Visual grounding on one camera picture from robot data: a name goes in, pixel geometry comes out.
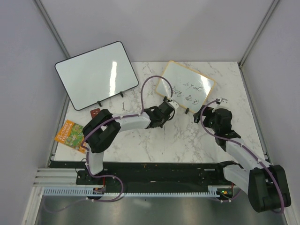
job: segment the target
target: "white wall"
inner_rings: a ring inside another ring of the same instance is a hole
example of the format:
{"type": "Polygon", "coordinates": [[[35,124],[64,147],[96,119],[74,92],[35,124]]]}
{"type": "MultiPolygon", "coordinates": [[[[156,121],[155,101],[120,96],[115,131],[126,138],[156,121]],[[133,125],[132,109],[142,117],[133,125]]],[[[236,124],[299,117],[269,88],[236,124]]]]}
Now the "white wall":
{"type": "Polygon", "coordinates": [[[273,163],[300,208],[300,1],[281,1],[243,68],[273,163]]]}
{"type": "Polygon", "coordinates": [[[114,41],[132,61],[239,61],[272,0],[41,0],[71,56],[114,41]]]}
{"type": "Polygon", "coordinates": [[[44,167],[65,91],[64,56],[33,1],[0,2],[0,223],[21,223],[44,167]]]}

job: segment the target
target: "purple cable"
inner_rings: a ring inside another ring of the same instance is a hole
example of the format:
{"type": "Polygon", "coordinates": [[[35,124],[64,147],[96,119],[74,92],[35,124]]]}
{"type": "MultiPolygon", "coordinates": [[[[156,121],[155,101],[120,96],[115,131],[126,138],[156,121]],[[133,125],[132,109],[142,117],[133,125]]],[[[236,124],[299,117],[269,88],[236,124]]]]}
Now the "purple cable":
{"type": "MultiPolygon", "coordinates": [[[[235,141],[235,140],[231,140],[231,139],[228,139],[228,138],[225,138],[225,137],[220,137],[220,136],[217,136],[217,135],[214,135],[213,133],[211,133],[203,124],[203,120],[202,120],[202,116],[203,116],[203,112],[204,110],[211,104],[215,103],[219,101],[219,99],[216,99],[212,102],[209,102],[202,110],[201,110],[201,113],[200,113],[200,122],[201,122],[201,125],[203,127],[203,129],[211,136],[215,137],[215,138],[218,138],[218,139],[222,139],[222,140],[225,140],[225,141],[229,141],[229,142],[232,142],[232,143],[235,143],[239,146],[241,146],[243,149],[245,149],[256,161],[258,161],[258,157],[249,149],[247,148],[246,146],[242,145],[241,143],[235,141]]],[[[278,183],[276,182],[276,179],[275,177],[273,176],[273,174],[271,173],[271,171],[265,166],[265,164],[263,164],[262,162],[259,162],[259,164],[267,171],[268,175],[271,177],[272,181],[273,181],[273,184],[275,185],[275,188],[278,192],[278,196],[279,196],[279,199],[280,199],[280,206],[281,206],[281,209],[280,211],[274,211],[275,213],[278,213],[278,214],[282,214],[285,210],[285,202],[283,200],[283,197],[282,197],[282,194],[281,194],[281,191],[280,191],[280,188],[279,188],[279,185],[278,183]]]]}
{"type": "MultiPolygon", "coordinates": [[[[144,90],[144,87],[145,87],[146,82],[147,82],[148,80],[150,80],[151,78],[154,78],[154,77],[161,78],[161,79],[165,80],[165,81],[170,85],[170,88],[171,88],[171,98],[172,98],[172,96],[173,96],[173,89],[172,89],[172,86],[171,86],[170,82],[169,82],[167,79],[165,79],[164,77],[162,77],[162,76],[158,76],[158,75],[150,76],[150,77],[148,77],[148,78],[145,80],[145,82],[142,84],[142,88],[141,88],[141,103],[142,103],[142,110],[141,110],[141,113],[139,113],[139,114],[125,115],[125,116],[122,116],[122,118],[129,118],[129,117],[140,116],[140,115],[144,112],[143,90],[144,90]]],[[[115,197],[115,198],[113,198],[113,199],[110,199],[110,200],[101,200],[101,199],[99,199],[99,200],[94,200],[95,202],[107,202],[107,203],[109,203],[109,202],[114,202],[114,201],[118,200],[118,199],[121,197],[121,195],[123,194],[123,191],[124,191],[124,185],[123,185],[122,180],[121,180],[119,177],[114,176],[114,175],[101,175],[101,176],[95,176],[95,175],[93,175],[93,174],[91,173],[91,171],[90,171],[90,165],[89,165],[89,153],[90,153],[90,150],[89,150],[87,147],[85,147],[83,144],[87,141],[87,139],[88,139],[91,135],[93,135],[93,134],[94,134],[98,129],[100,129],[102,126],[104,126],[105,124],[107,124],[107,123],[109,123],[109,122],[111,122],[111,121],[113,121],[113,120],[118,120],[118,119],[121,119],[121,117],[120,117],[120,116],[117,116],[117,117],[113,117],[113,118],[111,118],[111,119],[108,119],[108,120],[104,121],[103,123],[101,123],[100,125],[98,125],[97,127],[95,127],[95,128],[94,128],[94,129],[93,129],[93,130],[92,130],[92,131],[84,138],[84,140],[83,140],[82,143],[81,143],[81,147],[83,147],[83,148],[86,149],[86,151],[87,151],[87,153],[86,153],[86,166],[87,166],[87,169],[88,169],[88,171],[89,171],[90,176],[93,177],[93,178],[112,177],[112,178],[117,179],[117,180],[120,182],[120,184],[121,184],[121,191],[120,191],[120,193],[119,193],[119,195],[118,195],[117,197],[115,197]]]]}

